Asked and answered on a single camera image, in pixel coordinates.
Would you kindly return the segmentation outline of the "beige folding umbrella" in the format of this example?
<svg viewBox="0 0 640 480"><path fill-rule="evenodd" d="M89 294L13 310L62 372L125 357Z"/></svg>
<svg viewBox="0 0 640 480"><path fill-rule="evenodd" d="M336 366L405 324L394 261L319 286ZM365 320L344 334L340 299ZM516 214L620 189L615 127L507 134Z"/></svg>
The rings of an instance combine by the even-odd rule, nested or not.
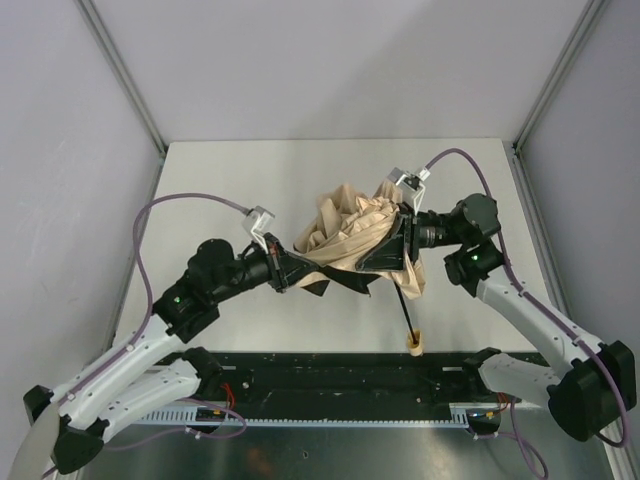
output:
<svg viewBox="0 0 640 480"><path fill-rule="evenodd" d="M355 264L399 217L401 191L383 181L373 196L343 184L316 201L316 219L294 241L294 252L322 267L356 271Z"/></svg>

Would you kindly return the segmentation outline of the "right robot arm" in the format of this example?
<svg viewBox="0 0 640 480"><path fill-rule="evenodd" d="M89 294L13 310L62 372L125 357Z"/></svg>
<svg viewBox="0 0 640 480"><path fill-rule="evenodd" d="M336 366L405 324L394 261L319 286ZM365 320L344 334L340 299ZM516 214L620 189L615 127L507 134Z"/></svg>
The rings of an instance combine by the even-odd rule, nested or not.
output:
<svg viewBox="0 0 640 480"><path fill-rule="evenodd" d="M501 314L540 353L544 365L486 348L468 364L484 386L545 407L570 437L586 441L637 404L635 358L604 343L517 279L506 255L497 203L475 193L447 214L401 206L391 231L356 263L359 272L398 272L421 250L456 246L444 265L451 284Z"/></svg>

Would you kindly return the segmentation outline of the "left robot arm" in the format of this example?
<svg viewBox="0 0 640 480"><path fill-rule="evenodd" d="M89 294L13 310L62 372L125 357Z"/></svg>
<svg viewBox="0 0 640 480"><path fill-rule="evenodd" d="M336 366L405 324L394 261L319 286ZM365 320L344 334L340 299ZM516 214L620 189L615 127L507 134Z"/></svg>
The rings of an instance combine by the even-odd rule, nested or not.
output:
<svg viewBox="0 0 640 480"><path fill-rule="evenodd" d="M73 473L93 460L125 426L175 400L202 398L216 389L221 367L202 347L187 347L219 316L219 306L263 284L278 293L318 274L309 291L323 295L334 281L365 293L377 275L324 266L284 249L267 234L236 254L223 239L203 242L182 276L150 299L141 325L73 379L48 389L32 387L23 402L32 424L54 410L50 458L58 472ZM156 362L187 348L169 368L148 380Z"/></svg>

